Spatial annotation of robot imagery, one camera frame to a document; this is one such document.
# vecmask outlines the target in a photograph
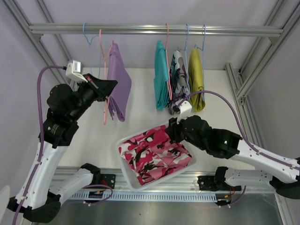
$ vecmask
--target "white bracket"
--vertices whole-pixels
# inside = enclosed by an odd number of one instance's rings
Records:
[[[177,117],[177,124],[179,124],[180,120],[185,120],[187,117],[189,117],[189,115],[192,112],[192,105],[188,102],[188,101],[184,101],[180,106],[179,106],[179,110],[180,113]]]
[[[76,60],[68,63],[66,69],[66,76],[75,82],[88,82],[87,79],[84,78],[82,73],[82,63]]]

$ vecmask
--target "white wall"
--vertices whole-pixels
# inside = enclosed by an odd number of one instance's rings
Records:
[[[38,144],[36,85],[43,62],[0,2],[0,189],[11,186],[15,196],[27,177]],[[42,79],[45,101],[56,80],[49,72]],[[12,222],[6,211],[1,224]]]
[[[290,158],[300,157],[300,26],[258,78],[251,90],[255,113],[267,149]],[[300,201],[288,200],[300,224]]]
[[[36,0],[18,0],[32,23],[44,22]],[[212,26],[264,25],[277,0],[110,0],[73,1],[44,0],[56,23],[116,23],[116,24],[192,24]],[[94,39],[91,62],[88,45],[82,34],[62,35],[73,58],[85,66],[99,66],[99,40]],[[153,68],[157,40],[165,36],[104,35],[106,49],[114,40],[119,45],[127,68]],[[203,37],[190,37],[189,54]],[[224,69],[226,62],[240,68],[250,50],[254,37],[212,37],[206,39],[205,68]],[[169,37],[169,58],[177,47],[184,47],[185,36]]]

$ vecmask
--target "white backdrop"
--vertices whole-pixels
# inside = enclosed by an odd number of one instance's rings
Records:
[[[35,0],[19,0],[32,23],[43,23]],[[213,26],[264,25],[276,0],[45,0],[56,23],[119,23],[119,24],[192,24]],[[55,47],[51,35],[42,40],[59,64],[61,53]],[[86,66],[99,65],[99,43],[94,39],[91,62],[88,62],[88,45],[83,35],[63,35],[63,39],[74,59]],[[152,68],[155,46],[165,36],[149,35],[105,35],[104,45],[108,49],[112,40],[118,43],[125,67]],[[195,44],[201,45],[203,37],[190,37],[188,52]],[[205,68],[224,69],[226,62],[240,68],[253,45],[254,37],[207,37]],[[184,36],[169,37],[169,55],[177,47],[184,47]]]

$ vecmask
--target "clothes hanger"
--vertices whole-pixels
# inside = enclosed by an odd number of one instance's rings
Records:
[[[188,82],[188,58],[187,58],[187,45],[188,45],[189,27],[188,27],[188,24],[186,24],[186,26],[187,26],[187,38],[186,38],[186,42],[185,42],[185,45],[184,45],[184,49],[178,47],[178,50],[185,52],[185,58],[186,58],[186,65],[185,66],[187,68],[186,69],[186,73],[187,73],[187,90],[186,90],[186,92],[188,91],[188,95],[189,95],[191,93],[191,89],[190,89],[189,82]]]
[[[203,73],[203,88],[205,89],[204,86],[204,50],[205,50],[205,35],[206,35],[206,25],[203,25],[204,27],[204,37],[203,37],[203,42],[202,42],[202,48],[198,47],[197,45],[194,46],[194,48],[200,49],[202,51],[202,73]],[[202,100],[205,101],[204,93],[202,93]]]
[[[98,37],[99,35],[95,35],[94,37],[91,38],[91,40],[89,41],[88,37],[86,36],[85,34],[85,25],[87,24],[87,22],[85,22],[82,26],[82,32],[83,32],[83,35],[89,45],[89,66],[90,66],[90,74],[92,74],[92,68],[91,68],[91,58],[90,58],[90,55],[91,55],[91,45],[92,45],[92,42],[93,42],[93,39]]]
[[[168,40],[169,40],[169,25],[166,23],[167,26],[167,40],[165,41],[165,56],[166,56],[166,60],[167,60],[167,71],[169,74],[169,80],[167,80],[167,86],[168,86],[168,92],[169,92],[169,97],[170,100],[172,100],[172,87],[171,87],[171,76],[170,76],[170,68],[169,68],[169,60],[168,60]]]
[[[103,59],[104,59],[104,80],[107,80],[107,74],[106,74],[106,60],[109,56],[109,53],[112,49],[112,46],[113,46],[113,41],[111,43],[111,46],[108,50],[108,53],[107,55],[105,55],[104,53],[104,49],[103,49],[103,46],[102,46],[102,38],[101,38],[101,34],[102,34],[102,30],[100,29],[99,30],[99,41],[100,41],[100,47],[101,47],[101,53],[102,53],[102,56],[103,56]],[[108,99],[105,101],[105,106],[104,106],[104,118],[103,118],[103,123],[104,125],[106,125],[106,121],[107,121],[107,116],[108,116],[108,106],[109,106],[109,97]]]

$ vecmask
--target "pink hanger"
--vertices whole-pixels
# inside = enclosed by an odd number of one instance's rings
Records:
[[[101,38],[101,29],[99,30],[99,41],[100,41],[100,47],[101,47],[101,53],[102,53],[102,56],[103,56],[103,59],[104,59],[104,79],[106,80],[107,79],[107,75],[106,75],[106,60],[109,56],[109,53],[112,49],[112,46],[113,46],[113,41],[112,41],[112,44],[108,50],[108,53],[107,55],[105,56],[104,54],[104,50],[103,50],[103,46],[102,46],[102,38]],[[109,97],[108,99],[105,101],[105,106],[104,106],[104,118],[103,118],[103,123],[104,125],[106,124],[106,121],[107,121],[107,115],[108,115],[108,106],[109,106]]]
[[[172,100],[172,88],[171,88],[171,82],[170,82],[170,72],[169,72],[169,60],[168,60],[168,39],[169,39],[169,25],[166,23],[167,25],[167,40],[165,41],[165,56],[166,56],[166,59],[167,59],[167,71],[168,71],[168,74],[169,74],[169,80],[167,80],[167,86],[168,86],[168,91],[169,91],[169,97],[170,97],[170,100]]]

